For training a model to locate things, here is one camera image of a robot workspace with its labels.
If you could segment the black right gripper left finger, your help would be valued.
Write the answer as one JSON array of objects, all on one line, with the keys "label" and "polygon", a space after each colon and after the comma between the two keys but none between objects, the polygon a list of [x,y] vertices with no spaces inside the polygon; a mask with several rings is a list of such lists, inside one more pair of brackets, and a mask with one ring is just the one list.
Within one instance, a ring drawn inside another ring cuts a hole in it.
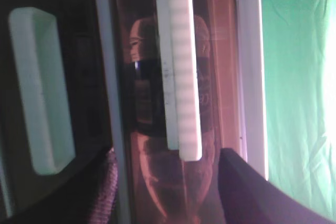
[{"label": "black right gripper left finger", "polygon": [[109,223],[118,192],[118,161],[114,148],[99,153],[88,168],[90,191],[86,223]]}]

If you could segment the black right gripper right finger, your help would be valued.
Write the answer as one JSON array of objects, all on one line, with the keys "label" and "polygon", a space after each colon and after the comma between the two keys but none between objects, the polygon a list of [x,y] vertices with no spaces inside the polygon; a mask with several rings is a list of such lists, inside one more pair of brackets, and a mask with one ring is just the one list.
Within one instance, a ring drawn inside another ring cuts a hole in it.
[{"label": "black right gripper right finger", "polygon": [[284,194],[230,148],[220,151],[218,192],[226,223],[333,223]]}]

